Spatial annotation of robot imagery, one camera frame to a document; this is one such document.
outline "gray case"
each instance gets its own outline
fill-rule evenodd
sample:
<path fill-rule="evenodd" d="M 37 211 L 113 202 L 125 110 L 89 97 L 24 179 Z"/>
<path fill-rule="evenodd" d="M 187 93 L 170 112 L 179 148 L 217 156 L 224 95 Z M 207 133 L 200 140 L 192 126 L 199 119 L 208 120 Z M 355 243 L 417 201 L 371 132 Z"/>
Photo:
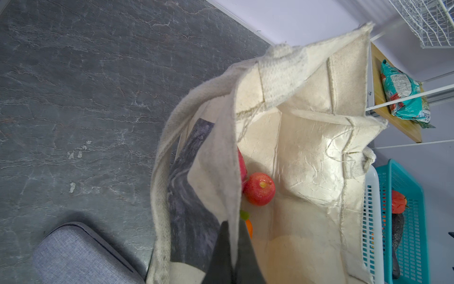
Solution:
<path fill-rule="evenodd" d="M 137 271 L 88 226 L 66 223 L 39 244 L 33 265 L 45 284 L 144 284 Z"/>

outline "red apple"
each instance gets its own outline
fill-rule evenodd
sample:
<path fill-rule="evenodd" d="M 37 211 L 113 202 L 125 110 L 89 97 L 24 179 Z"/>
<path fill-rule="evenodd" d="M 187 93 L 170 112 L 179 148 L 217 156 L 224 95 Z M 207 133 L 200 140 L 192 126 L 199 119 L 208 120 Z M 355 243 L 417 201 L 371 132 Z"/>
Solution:
<path fill-rule="evenodd" d="M 253 173 L 244 187 L 244 196 L 247 200 L 257 206 L 268 204 L 276 193 L 276 186 L 269 175 L 264 173 Z"/>
<path fill-rule="evenodd" d="M 244 190 L 244 185 L 247 182 L 247 169 L 246 164 L 244 163 L 243 155 L 241 155 L 240 149 L 238 149 L 238 161 L 240 162 L 241 183 L 242 189 Z"/>

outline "gray marble floor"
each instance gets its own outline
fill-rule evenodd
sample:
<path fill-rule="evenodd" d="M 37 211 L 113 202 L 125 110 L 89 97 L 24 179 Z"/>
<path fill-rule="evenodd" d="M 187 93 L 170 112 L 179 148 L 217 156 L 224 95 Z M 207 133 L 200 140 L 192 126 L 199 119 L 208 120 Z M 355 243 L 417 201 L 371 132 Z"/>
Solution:
<path fill-rule="evenodd" d="M 268 44 L 203 0 L 12 0 L 0 15 L 0 279 L 82 221 L 141 275 L 158 138 L 193 87 Z"/>

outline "orange fruit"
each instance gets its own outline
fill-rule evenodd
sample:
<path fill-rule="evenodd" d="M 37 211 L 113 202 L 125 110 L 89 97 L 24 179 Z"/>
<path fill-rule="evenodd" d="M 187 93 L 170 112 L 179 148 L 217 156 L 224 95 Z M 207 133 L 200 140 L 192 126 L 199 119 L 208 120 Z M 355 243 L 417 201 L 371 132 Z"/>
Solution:
<path fill-rule="evenodd" d="M 246 227 L 247 227 L 247 231 L 249 232 L 249 236 L 252 239 L 252 223 L 249 219 L 246 220 Z"/>

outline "wooden shelf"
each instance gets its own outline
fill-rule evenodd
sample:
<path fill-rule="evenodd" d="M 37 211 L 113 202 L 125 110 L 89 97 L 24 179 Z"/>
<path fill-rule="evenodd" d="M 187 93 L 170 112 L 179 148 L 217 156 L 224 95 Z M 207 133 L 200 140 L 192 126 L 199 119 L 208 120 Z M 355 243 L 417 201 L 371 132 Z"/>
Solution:
<path fill-rule="evenodd" d="M 392 63 L 381 53 L 378 48 L 371 43 L 370 50 L 372 54 L 372 76 L 374 78 L 374 97 L 375 105 L 383 104 L 386 102 L 385 92 L 383 91 L 383 85 L 381 83 L 381 62 L 386 59 L 386 61 L 391 65 Z M 402 131 L 405 135 L 410 137 L 414 142 L 421 143 L 421 126 L 411 120 L 402 120 L 396 116 L 393 116 L 390 113 L 390 109 L 387 106 L 384 106 L 379 109 L 374 110 L 380 116 L 386 118 L 392 125 L 397 129 Z"/>

